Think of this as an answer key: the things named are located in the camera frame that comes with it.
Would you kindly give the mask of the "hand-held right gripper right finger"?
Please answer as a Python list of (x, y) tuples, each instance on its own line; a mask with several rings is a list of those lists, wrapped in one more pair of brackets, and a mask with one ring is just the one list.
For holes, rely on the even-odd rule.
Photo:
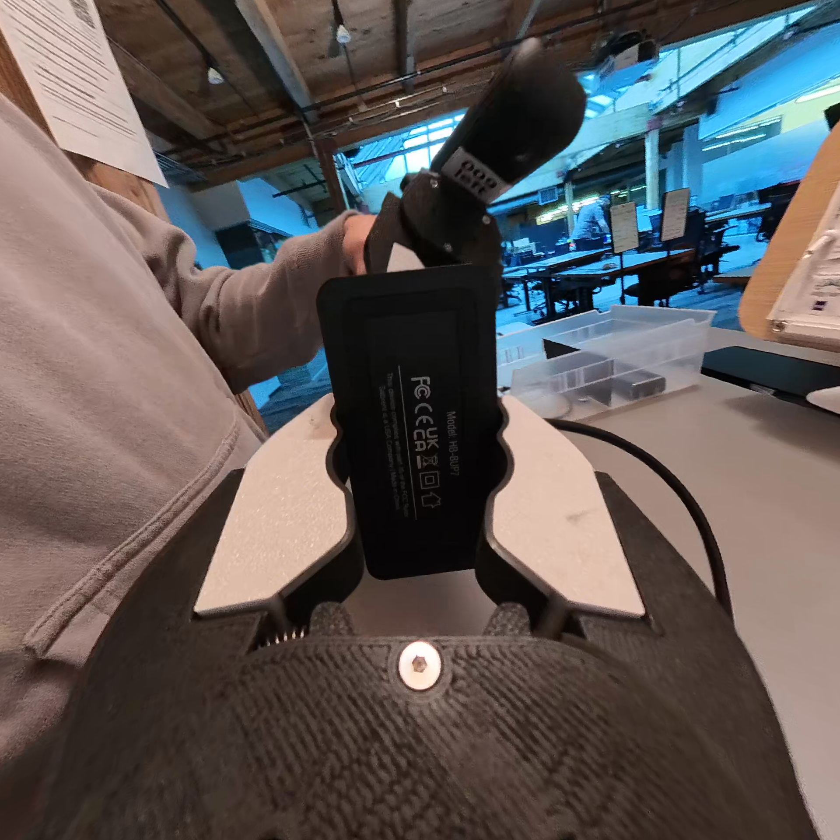
[(500, 399), (504, 470), (487, 499), (476, 579), (531, 624), (574, 616), (639, 621), (643, 597), (595, 471), (562, 433), (513, 396)]

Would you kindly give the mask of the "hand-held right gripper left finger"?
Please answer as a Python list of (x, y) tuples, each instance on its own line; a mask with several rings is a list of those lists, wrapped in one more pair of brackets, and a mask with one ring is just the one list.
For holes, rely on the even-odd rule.
[(195, 602), (195, 614), (272, 610), (309, 617), (344, 602), (364, 573), (354, 500), (338, 466), (342, 431), (327, 394), (248, 462)]

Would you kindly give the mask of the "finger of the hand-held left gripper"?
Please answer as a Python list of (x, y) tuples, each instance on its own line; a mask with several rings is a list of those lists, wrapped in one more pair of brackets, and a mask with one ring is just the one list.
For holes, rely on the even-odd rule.
[(383, 199), (364, 242), (364, 267), (368, 275), (424, 268), (404, 226), (401, 200), (397, 196)]

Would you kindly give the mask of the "black usb hub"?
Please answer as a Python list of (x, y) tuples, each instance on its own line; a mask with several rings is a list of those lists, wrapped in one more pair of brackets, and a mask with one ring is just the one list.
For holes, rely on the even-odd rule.
[(472, 569), (497, 436), (497, 283), (447, 266), (329, 280), (323, 346), (367, 570)]

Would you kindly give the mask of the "clear plastic organizer box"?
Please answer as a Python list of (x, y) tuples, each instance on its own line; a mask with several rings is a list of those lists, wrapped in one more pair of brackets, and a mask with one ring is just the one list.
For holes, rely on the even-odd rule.
[(567, 420), (618, 410), (699, 382), (711, 310), (614, 305), (497, 339), (500, 396), (566, 394)]

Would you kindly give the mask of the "person's left hand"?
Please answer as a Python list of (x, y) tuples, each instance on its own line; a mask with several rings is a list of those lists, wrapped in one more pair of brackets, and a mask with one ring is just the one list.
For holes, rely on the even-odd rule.
[(348, 213), (343, 220), (343, 262), (352, 276), (361, 276), (366, 272), (364, 248), (376, 221), (377, 215), (370, 213)]

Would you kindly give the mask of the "white round disc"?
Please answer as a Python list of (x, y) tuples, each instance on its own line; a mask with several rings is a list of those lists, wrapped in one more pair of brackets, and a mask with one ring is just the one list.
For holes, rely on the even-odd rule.
[(564, 419), (573, 412), (574, 405), (563, 393), (525, 392), (517, 399), (545, 419)]

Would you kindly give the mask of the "ceiling projector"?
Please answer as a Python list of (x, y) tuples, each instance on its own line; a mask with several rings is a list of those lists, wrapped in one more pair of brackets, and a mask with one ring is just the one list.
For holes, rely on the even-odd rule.
[(623, 69), (658, 57), (659, 47), (646, 29), (628, 30), (605, 38), (596, 48), (594, 63), (604, 67)]

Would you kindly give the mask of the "long dark desk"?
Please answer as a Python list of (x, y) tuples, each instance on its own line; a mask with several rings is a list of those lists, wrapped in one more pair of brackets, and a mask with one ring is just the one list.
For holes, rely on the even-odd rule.
[(573, 303), (578, 312), (592, 304), (593, 290), (612, 285), (626, 276), (637, 276), (660, 264), (680, 265), (694, 258), (696, 248), (656, 250), (643, 254), (608, 255), (605, 248), (592, 251), (569, 252), (565, 255), (538, 260), (526, 266), (505, 268), (502, 271), (503, 292), (506, 284), (522, 285), (527, 311), (533, 311), (530, 284), (540, 284), (546, 316), (558, 317), (553, 286), (565, 281), (572, 286)]

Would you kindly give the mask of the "person's grey sweatshirt torso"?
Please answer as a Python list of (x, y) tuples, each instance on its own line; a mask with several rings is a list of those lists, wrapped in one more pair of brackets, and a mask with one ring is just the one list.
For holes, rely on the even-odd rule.
[(259, 446), (152, 268), (191, 241), (110, 206), (2, 99), (2, 764), (61, 717), (143, 568)]

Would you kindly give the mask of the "black office chair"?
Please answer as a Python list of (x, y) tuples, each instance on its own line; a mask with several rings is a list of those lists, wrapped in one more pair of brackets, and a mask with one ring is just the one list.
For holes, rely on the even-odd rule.
[(723, 219), (707, 221), (707, 213), (698, 207), (688, 211), (684, 240), (686, 247), (695, 251), (696, 275), (700, 283), (710, 281), (719, 272), (727, 225)]

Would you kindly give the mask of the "flat black device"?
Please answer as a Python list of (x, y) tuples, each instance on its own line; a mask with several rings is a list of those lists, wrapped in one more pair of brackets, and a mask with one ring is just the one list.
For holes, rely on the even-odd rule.
[(809, 405), (806, 395), (839, 385), (835, 365), (742, 346), (707, 352), (700, 370), (721, 382), (818, 411)]

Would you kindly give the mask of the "wooden board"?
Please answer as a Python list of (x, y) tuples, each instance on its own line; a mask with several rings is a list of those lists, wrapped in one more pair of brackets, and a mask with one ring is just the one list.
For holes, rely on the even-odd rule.
[(770, 315), (800, 258), (838, 215), (839, 125), (835, 124), (772, 236), (742, 294), (738, 317), (745, 333), (780, 342)]

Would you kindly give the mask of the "white framed sign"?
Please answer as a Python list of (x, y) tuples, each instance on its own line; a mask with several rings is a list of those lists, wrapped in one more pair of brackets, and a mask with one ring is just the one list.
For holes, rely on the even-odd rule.
[(768, 317), (773, 340), (839, 352), (839, 189)]

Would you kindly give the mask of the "printed paper sheet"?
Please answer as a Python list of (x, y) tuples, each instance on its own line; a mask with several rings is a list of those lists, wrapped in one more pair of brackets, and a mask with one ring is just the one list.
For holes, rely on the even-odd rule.
[(92, 1), (2, 1), (1, 28), (58, 146), (166, 188)]

